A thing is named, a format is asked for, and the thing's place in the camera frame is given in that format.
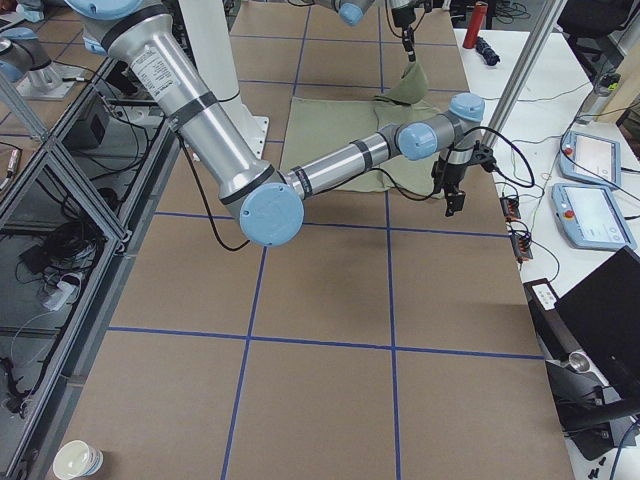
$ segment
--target computer monitor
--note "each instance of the computer monitor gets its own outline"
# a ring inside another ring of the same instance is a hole
[[[621,248],[556,310],[619,395],[640,398],[640,257]]]

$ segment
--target green cloth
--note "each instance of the green cloth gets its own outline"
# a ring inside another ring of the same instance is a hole
[[[338,150],[353,140],[372,135],[395,123],[426,120],[438,110],[423,100],[428,90],[419,63],[409,63],[398,85],[373,101],[332,101],[293,98],[282,152],[281,170],[290,170]],[[395,157],[380,167],[403,187],[428,195],[433,190],[431,167],[437,156],[411,162]],[[339,187],[356,192],[382,192],[392,188],[381,172],[369,172]]]

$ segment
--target device screen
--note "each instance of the device screen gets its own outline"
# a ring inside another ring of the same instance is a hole
[[[592,242],[626,243],[604,191],[599,188],[567,187],[571,208],[585,240]]]
[[[596,175],[613,181],[613,144],[597,138],[576,135],[576,171],[587,177]]]

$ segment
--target black strap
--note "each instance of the black strap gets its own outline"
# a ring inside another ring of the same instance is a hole
[[[301,167],[293,167],[291,171],[295,173],[298,180],[300,180],[300,185],[302,185],[302,190],[304,191],[304,198],[309,198],[313,195],[313,187],[311,186],[311,181],[307,176],[307,172],[305,172]]]
[[[104,48],[108,52],[111,45],[113,45],[113,42],[115,42],[117,38],[124,32],[132,27],[135,27],[137,24],[146,20],[147,18],[155,17],[156,15],[162,14],[168,15],[169,10],[167,10],[167,7],[165,7],[164,5],[159,4],[143,8],[142,10],[138,10],[134,14],[123,18],[121,21],[111,27],[111,30],[109,30],[104,36],[102,42],[100,42],[102,48]]]
[[[216,99],[216,96],[213,94],[213,92],[207,92],[198,98],[194,98],[189,103],[183,105],[176,112],[171,114],[171,116],[169,117],[169,125],[171,126],[171,129],[173,131],[179,130],[193,117],[217,102],[218,100]]]
[[[271,177],[271,175],[273,175],[273,172],[275,172],[275,168],[273,168],[272,165],[269,165],[269,168],[267,168],[264,172],[262,172],[252,182],[247,183],[240,190],[238,190],[235,193],[232,193],[228,197],[221,198],[220,202],[223,205],[229,205],[229,204],[235,202],[236,200],[240,200],[245,195],[249,195],[256,188],[258,188],[260,185],[262,185],[264,182],[266,182]]]
[[[351,145],[355,145],[362,153],[362,157],[364,158],[364,171],[368,172],[373,168],[373,157],[371,156],[371,152],[369,151],[369,147],[362,140],[355,140],[351,142]]]

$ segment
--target light blue tablet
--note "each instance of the light blue tablet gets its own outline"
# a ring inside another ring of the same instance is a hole
[[[600,185],[559,183],[551,198],[564,233],[576,248],[617,251],[637,244],[611,190]]]
[[[614,189],[620,187],[619,142],[572,130],[564,137],[561,148],[566,156],[560,155],[560,171],[565,177]]]

